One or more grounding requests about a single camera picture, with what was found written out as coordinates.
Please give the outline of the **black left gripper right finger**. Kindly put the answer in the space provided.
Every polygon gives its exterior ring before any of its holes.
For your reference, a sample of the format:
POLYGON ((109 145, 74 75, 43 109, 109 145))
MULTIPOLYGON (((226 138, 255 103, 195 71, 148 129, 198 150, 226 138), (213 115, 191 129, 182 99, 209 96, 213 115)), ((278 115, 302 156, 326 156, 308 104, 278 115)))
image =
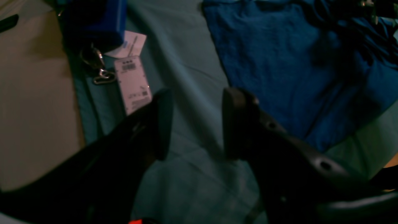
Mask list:
POLYGON ((397 192, 318 152, 242 88, 223 91, 225 156, 246 161, 269 224, 396 224, 397 192))

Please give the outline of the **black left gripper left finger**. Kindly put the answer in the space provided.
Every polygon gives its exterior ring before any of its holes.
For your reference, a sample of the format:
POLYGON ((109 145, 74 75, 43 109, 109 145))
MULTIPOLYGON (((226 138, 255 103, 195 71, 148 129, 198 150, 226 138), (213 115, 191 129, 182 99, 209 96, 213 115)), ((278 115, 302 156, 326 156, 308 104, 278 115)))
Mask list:
POLYGON ((127 224, 146 170, 166 159, 170 89, 35 182, 1 192, 1 213, 30 224, 127 224))

